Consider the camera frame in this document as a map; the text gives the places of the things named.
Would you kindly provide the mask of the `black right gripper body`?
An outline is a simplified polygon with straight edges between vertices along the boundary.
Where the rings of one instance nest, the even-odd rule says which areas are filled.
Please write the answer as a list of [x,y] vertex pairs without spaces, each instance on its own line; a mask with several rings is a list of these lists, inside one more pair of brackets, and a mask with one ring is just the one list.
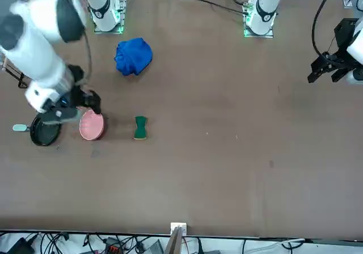
[[66,101],[71,107],[89,107],[88,94],[81,89],[81,84],[79,81],[85,81],[85,72],[78,65],[68,64],[68,69],[70,70],[73,78],[74,84],[71,90],[66,94]]

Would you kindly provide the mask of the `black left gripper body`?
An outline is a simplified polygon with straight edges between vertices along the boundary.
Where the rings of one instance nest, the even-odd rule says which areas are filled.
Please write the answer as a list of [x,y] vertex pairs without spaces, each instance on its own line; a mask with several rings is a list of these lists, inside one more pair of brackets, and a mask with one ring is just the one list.
[[344,18],[334,28],[337,51],[327,56],[333,67],[351,67],[358,65],[358,62],[347,52],[353,39],[357,18]]

